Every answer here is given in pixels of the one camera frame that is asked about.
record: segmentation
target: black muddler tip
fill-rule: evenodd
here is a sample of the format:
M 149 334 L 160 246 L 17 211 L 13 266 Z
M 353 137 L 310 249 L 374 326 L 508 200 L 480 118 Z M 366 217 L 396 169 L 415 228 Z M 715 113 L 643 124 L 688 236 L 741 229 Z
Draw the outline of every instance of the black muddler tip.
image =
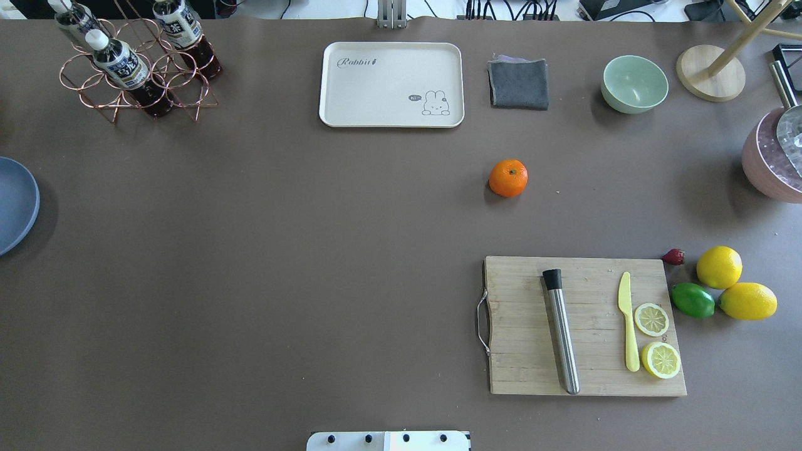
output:
M 543 279 L 546 281 L 546 290 L 562 290 L 562 273 L 560 270 L 543 271 Z

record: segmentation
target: bunny drawing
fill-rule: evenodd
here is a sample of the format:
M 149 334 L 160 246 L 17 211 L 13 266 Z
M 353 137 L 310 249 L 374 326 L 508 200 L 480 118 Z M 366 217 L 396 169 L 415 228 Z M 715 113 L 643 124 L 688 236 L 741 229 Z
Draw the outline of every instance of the bunny drawing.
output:
M 425 116 L 450 115 L 446 93 L 442 91 L 426 91 L 426 102 L 423 103 L 423 111 L 421 113 Z

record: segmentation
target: pink bowl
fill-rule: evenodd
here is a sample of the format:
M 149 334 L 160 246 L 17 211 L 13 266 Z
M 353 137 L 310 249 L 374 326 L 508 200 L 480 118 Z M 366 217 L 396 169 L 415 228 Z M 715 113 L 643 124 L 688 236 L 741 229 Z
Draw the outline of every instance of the pink bowl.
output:
M 802 177 L 785 156 L 777 140 L 777 121 L 785 112 L 769 112 L 743 144 L 741 164 L 749 181 L 761 193 L 778 201 L 802 204 Z

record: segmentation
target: blue plate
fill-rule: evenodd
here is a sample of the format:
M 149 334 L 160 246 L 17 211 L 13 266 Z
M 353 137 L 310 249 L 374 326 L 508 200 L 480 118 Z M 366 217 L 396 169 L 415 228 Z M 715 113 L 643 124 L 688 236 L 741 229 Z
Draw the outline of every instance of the blue plate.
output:
M 39 187 L 25 166 L 0 156 L 0 255 L 28 235 L 39 213 Z

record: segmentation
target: strawberry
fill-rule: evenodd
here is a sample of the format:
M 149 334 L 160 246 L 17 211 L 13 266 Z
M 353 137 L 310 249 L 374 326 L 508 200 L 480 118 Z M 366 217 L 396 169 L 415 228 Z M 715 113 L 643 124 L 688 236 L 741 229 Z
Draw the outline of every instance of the strawberry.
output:
M 685 262 L 685 252 L 681 249 L 669 250 L 665 255 L 662 256 L 661 260 L 669 265 L 682 265 Z

